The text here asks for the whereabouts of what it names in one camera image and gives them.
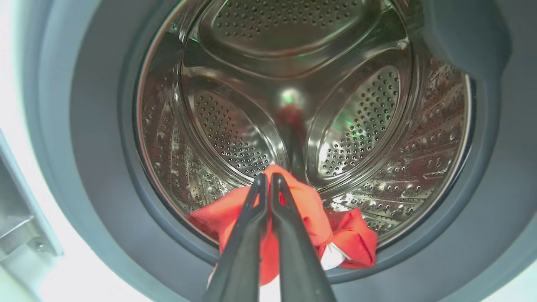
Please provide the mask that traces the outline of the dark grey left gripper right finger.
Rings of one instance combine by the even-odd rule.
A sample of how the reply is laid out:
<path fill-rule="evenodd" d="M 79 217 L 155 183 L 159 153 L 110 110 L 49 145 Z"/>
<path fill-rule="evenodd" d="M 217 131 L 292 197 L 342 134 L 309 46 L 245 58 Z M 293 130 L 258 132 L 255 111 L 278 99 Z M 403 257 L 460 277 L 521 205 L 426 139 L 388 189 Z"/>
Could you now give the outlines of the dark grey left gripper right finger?
<path fill-rule="evenodd" d="M 282 302 L 335 302 L 290 188 L 280 173 L 271 176 L 272 226 L 279 241 Z"/>

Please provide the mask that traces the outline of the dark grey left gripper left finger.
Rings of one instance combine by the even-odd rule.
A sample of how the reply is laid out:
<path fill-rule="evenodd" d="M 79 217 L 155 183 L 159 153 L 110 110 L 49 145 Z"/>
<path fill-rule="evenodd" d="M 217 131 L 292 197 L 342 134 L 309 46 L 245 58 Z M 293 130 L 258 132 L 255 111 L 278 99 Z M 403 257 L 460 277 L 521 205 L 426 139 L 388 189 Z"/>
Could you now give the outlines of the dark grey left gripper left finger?
<path fill-rule="evenodd" d="M 266 237 L 267 189 L 267 177 L 256 176 L 204 294 L 204 302 L 259 300 L 260 247 Z"/>

